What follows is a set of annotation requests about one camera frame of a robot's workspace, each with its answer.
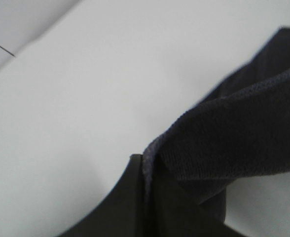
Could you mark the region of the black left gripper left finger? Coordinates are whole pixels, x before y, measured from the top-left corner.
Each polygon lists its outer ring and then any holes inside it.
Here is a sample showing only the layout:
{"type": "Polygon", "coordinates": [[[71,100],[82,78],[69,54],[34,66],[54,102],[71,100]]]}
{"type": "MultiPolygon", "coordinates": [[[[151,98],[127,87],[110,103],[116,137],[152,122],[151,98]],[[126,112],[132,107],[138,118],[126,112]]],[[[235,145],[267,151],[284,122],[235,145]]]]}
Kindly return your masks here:
{"type": "Polygon", "coordinates": [[[143,213],[142,155],[133,154],[111,192],[61,237],[153,237],[143,213]]]}

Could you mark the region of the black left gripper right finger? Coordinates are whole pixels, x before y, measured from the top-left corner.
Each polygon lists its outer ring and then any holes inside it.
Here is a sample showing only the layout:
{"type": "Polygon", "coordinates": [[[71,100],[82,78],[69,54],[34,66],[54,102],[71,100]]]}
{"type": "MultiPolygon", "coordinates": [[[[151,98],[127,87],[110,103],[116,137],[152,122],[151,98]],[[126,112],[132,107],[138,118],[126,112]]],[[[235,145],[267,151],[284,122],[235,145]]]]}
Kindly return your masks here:
{"type": "Polygon", "coordinates": [[[151,191],[157,237],[235,237],[224,224],[226,191],[199,204],[174,180],[163,162],[154,163],[151,191]]]}

